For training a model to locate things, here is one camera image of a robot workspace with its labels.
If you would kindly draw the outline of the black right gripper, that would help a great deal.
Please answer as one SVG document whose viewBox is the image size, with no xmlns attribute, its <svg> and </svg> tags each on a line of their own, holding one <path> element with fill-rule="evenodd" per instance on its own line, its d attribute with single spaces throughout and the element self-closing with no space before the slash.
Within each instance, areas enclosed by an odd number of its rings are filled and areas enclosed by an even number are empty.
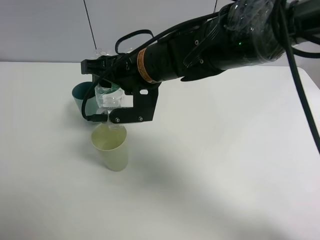
<svg viewBox="0 0 320 240">
<path fill-rule="evenodd" d="M 92 75 L 92 81 L 114 83 L 125 95 L 137 95 L 142 90 L 159 94 L 160 83 L 156 71 L 159 65 L 160 48 L 148 46 L 128 58 L 128 53 L 101 55 L 96 59 L 85 59 L 80 62 L 81 74 Z"/>
</svg>

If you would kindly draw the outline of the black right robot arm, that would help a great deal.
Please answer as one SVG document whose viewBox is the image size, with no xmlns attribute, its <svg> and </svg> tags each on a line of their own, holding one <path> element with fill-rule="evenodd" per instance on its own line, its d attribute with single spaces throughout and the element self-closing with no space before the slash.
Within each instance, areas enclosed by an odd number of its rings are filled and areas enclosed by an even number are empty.
<svg viewBox="0 0 320 240">
<path fill-rule="evenodd" d="M 180 23 L 131 53 L 85 59 L 81 72 L 128 94 L 177 78 L 196 81 L 276 61 L 285 53 L 284 29 L 292 45 L 317 42 L 319 1 L 238 0 L 219 12 Z"/>
</svg>

